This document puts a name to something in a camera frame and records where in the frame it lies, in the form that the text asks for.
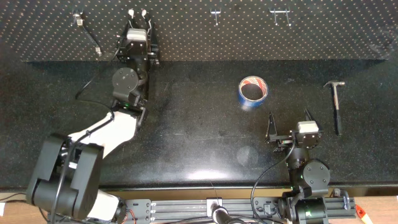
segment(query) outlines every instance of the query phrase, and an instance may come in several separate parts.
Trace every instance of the black pegboard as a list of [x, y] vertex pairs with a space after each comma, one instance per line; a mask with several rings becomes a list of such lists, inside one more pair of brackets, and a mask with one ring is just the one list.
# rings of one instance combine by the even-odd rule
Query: black pegboard
[[[127, 10], [147, 9], [156, 22], [161, 60], [389, 58], [398, 47], [397, 0], [1, 0], [0, 39], [25, 61], [109, 60]], [[290, 8], [279, 26], [269, 9]], [[71, 26], [83, 9], [105, 51]], [[219, 25], [210, 14], [221, 10]]]

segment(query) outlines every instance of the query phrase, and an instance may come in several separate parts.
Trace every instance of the wooden surface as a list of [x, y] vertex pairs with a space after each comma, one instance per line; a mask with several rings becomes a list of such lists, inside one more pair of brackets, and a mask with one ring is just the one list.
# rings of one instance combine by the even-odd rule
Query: wooden surface
[[[360, 205], [368, 213], [374, 224], [398, 223], [398, 200], [391, 197], [355, 197], [356, 204]], [[355, 219], [329, 220], [331, 224], [362, 224], [357, 217]], [[24, 203], [6, 204], [4, 216], [0, 217], [0, 224], [44, 224], [39, 209]]]

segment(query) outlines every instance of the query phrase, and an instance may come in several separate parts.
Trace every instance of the blue tape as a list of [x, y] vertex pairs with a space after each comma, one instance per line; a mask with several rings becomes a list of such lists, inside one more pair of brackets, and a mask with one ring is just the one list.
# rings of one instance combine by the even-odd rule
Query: blue tape
[[[250, 99], [246, 98], [242, 94], [242, 87], [247, 84], [255, 84], [258, 87], [260, 87], [262, 90], [262, 97], [258, 100], [250, 100]], [[249, 76], [249, 77], [244, 78], [241, 81], [241, 83], [239, 84], [238, 92], [239, 92], [239, 94], [238, 94], [239, 101], [241, 102], [241, 104], [243, 104], [244, 106], [249, 106], [249, 107], [255, 108], [255, 107], [260, 106], [267, 98], [268, 86], [267, 86], [267, 83], [262, 78], [256, 77], [256, 76]]]

